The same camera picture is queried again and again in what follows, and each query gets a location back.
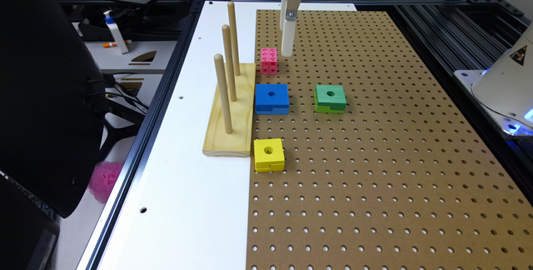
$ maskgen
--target wooden base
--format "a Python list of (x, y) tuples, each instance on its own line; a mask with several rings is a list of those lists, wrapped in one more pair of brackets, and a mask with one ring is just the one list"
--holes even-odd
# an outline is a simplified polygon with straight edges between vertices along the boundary
[(224, 129), (224, 117), (217, 87), (202, 150), (203, 154), (208, 157), (245, 158), (250, 156), (256, 64), (242, 63), (240, 65), (241, 75), (235, 77), (237, 100), (230, 101), (233, 132), (227, 134)]

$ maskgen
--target pink block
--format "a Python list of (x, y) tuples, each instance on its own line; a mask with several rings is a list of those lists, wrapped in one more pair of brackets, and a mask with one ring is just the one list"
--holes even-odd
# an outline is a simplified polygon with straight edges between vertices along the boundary
[(261, 49), (261, 74), (277, 74), (277, 49)]

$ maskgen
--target blue block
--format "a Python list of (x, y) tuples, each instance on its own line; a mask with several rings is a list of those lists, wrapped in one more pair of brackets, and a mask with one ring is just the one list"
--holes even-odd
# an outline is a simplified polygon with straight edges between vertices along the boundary
[(256, 85), (256, 114), (287, 115), (289, 91), (286, 84)]
[(257, 111), (256, 115), (288, 115), (289, 108), (276, 108), (274, 107), (271, 111)]

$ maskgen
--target green block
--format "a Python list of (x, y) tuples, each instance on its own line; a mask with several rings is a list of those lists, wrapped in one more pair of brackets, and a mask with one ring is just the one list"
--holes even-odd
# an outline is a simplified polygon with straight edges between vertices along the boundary
[(344, 113), (346, 95), (342, 86), (316, 85), (315, 109), (317, 113)]
[(332, 110), (330, 107), (321, 107), (315, 104), (315, 110), (317, 113), (344, 113), (344, 110)]

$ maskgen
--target white table surface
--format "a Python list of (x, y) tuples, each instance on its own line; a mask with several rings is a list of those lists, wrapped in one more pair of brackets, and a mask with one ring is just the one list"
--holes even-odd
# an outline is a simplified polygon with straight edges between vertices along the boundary
[[(279, 7), (236, 2), (241, 63), (254, 63), (256, 10)], [(345, 3), (300, 9), (356, 10)], [(213, 56), (224, 52), (227, 23), (227, 2), (205, 3), (157, 139), (137, 170), (99, 269), (245, 268), (250, 158), (202, 154), (217, 85)]]

